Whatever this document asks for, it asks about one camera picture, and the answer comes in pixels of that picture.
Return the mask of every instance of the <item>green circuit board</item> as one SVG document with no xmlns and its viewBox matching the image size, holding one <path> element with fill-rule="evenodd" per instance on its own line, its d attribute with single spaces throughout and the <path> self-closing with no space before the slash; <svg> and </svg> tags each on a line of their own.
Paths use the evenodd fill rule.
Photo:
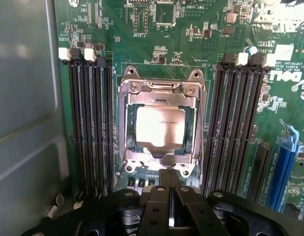
<svg viewBox="0 0 304 236">
<path fill-rule="evenodd" d="M 208 92 L 207 127 L 214 73 L 223 55 L 237 55 L 253 46 L 262 55 L 275 54 L 275 68 L 264 78 L 254 120 L 255 137 L 248 147 L 237 192 L 246 196 L 257 144 L 268 143 L 271 160 L 259 199 L 259 203 L 265 203 L 279 150 L 278 139 L 286 135 L 286 125 L 299 131 L 304 149 L 304 2 L 288 5 L 262 0 L 58 0 L 55 9 L 59 47 L 84 48 L 90 43 L 97 56 L 112 59 L 115 130 L 117 87 L 128 65 L 135 66 L 142 77 L 166 79 L 185 79 L 192 69 L 201 69 Z M 79 168 L 71 142 L 69 71 L 63 64 L 61 78 L 68 156 L 77 195 Z M 114 140 L 118 143 L 117 131 Z M 114 162 L 114 171 L 119 173 L 122 162 L 117 147 Z M 304 158 L 295 161 L 282 201 L 285 203 L 293 203 L 300 210 L 299 219 L 303 218 Z"/>
</svg>

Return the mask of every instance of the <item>motherboard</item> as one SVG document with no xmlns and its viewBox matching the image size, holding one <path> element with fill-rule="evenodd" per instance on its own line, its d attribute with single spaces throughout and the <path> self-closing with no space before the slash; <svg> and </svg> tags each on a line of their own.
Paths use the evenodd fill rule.
<svg viewBox="0 0 304 236">
<path fill-rule="evenodd" d="M 173 168 L 304 220 L 304 0 L 55 1 L 78 202 Z"/>
</svg>

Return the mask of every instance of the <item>metal socket retention frame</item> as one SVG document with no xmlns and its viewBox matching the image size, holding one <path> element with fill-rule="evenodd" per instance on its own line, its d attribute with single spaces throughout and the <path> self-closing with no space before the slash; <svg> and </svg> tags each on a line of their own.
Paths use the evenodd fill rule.
<svg viewBox="0 0 304 236">
<path fill-rule="evenodd" d="M 183 177 L 190 176 L 196 164 L 203 162 L 204 117 L 207 91 L 203 72 L 193 69 L 187 80 L 141 78 L 134 66 L 128 66 L 122 77 L 119 93 L 119 149 L 120 157 L 128 166 L 145 166 L 151 170 L 173 167 Z M 154 158 L 151 153 L 134 152 L 126 148 L 127 109 L 138 103 L 153 105 L 166 101 L 169 106 L 189 106 L 195 109 L 192 152 L 185 155 L 167 153 Z"/>
</svg>

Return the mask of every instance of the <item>blue expansion slot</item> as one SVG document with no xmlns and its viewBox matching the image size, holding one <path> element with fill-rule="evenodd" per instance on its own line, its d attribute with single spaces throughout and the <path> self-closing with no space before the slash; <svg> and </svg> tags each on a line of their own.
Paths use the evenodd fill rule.
<svg viewBox="0 0 304 236">
<path fill-rule="evenodd" d="M 296 154 L 302 152 L 302 146 L 299 143 L 299 132 L 291 125 L 288 125 L 288 130 L 290 132 L 288 137 L 279 139 L 280 149 L 266 203 L 268 207 L 276 211 L 280 210 L 280 204 L 285 187 L 291 176 Z"/>
</svg>

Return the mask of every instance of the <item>cpu socket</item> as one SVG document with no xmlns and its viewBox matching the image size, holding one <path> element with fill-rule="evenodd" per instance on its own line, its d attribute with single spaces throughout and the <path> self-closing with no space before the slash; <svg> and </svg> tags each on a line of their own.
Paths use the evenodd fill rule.
<svg viewBox="0 0 304 236">
<path fill-rule="evenodd" d="M 203 160 L 207 92 L 200 69 L 186 80 L 141 78 L 125 69 L 119 92 L 120 156 L 131 172 L 173 167 L 188 177 Z"/>
</svg>

